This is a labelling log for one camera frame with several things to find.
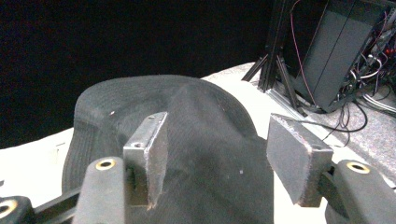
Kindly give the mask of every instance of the black cloth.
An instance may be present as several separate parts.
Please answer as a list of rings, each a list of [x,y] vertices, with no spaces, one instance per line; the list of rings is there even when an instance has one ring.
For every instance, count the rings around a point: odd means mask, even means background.
[[[273,223],[274,177],[246,109],[223,89],[190,77],[113,79],[82,93],[64,165],[63,191],[82,184],[90,162],[121,157],[151,114],[168,112],[168,163],[155,208],[133,223]]]

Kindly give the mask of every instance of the computer tower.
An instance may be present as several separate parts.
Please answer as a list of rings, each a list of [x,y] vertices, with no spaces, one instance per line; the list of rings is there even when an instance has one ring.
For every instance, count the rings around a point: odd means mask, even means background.
[[[384,1],[301,1],[292,11],[296,43],[306,84],[298,62],[292,32],[284,58],[294,89],[306,101],[332,112],[356,97],[356,92],[340,96],[353,63],[364,50],[373,27],[381,20]]]

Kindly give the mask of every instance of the red wire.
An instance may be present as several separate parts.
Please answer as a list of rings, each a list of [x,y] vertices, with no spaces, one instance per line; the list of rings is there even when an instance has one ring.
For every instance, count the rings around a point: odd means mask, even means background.
[[[316,105],[317,103],[315,103],[314,96],[312,95],[311,90],[309,90],[308,83],[306,82],[305,73],[304,73],[304,69],[303,69],[303,64],[301,63],[301,58],[300,58],[300,51],[298,50],[297,41],[296,41],[296,36],[295,36],[295,34],[294,34],[293,10],[294,10],[294,7],[295,7],[300,1],[301,1],[301,0],[297,0],[297,1],[294,3],[294,5],[293,5],[293,7],[291,8],[291,11],[290,11],[291,33],[292,33],[292,35],[293,35],[294,47],[296,48],[298,63],[300,64],[301,75],[303,76],[303,80],[304,80],[306,89],[308,90],[308,93],[309,93],[309,95],[311,96],[312,102],[314,103],[314,105]]]

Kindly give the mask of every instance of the floor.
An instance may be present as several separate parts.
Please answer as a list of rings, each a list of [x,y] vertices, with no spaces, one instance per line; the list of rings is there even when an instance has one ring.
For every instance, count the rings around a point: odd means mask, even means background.
[[[257,77],[254,77],[250,83],[240,81],[251,65],[253,63],[242,64],[203,79],[221,86],[238,99],[252,117],[258,134],[266,138],[271,113],[295,118],[298,115],[280,105],[268,92],[259,91],[255,86]],[[354,116],[351,122],[359,122],[355,120],[359,119],[358,113],[352,112],[352,114]],[[334,118],[337,118],[337,112],[328,115],[326,119],[315,114],[310,114],[307,119],[323,121],[332,125],[332,119]],[[378,135],[373,132],[373,129],[378,127],[378,124],[374,122],[374,120],[370,121],[370,126],[365,132],[360,133],[360,136],[354,134],[348,147],[334,147],[332,160],[338,162],[343,159],[352,159],[362,162],[367,161],[373,165],[379,162],[381,168],[387,167],[389,169],[387,171],[389,174],[396,174],[396,171],[392,170],[394,168],[387,164],[387,162],[393,164],[392,160],[395,158],[394,144],[392,144],[394,141],[388,139],[385,143],[378,142],[380,134],[396,132],[395,120],[387,120],[387,125],[381,126],[383,131]],[[324,138],[328,133],[328,131],[317,126],[306,125],[305,127],[319,138]],[[0,196],[28,196],[33,206],[36,207],[61,195],[62,169],[72,134],[73,129],[69,129],[30,144],[0,150],[0,181],[4,180],[3,186],[0,187]],[[367,138],[364,138],[364,136],[370,136],[370,139],[378,145],[369,146],[372,143],[367,142]],[[342,142],[345,141],[343,137],[331,135],[325,142],[328,145],[341,146],[343,145]],[[326,203],[326,200],[322,200],[320,208],[301,208],[298,205],[293,205],[282,183],[276,177],[276,223],[326,223],[324,219]]]

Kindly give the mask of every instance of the electronic equipment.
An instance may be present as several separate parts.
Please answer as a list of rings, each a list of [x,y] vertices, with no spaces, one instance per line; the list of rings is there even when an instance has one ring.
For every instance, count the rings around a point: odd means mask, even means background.
[[[308,0],[291,13],[283,56],[292,86],[310,104],[333,112],[394,76],[394,3]]]

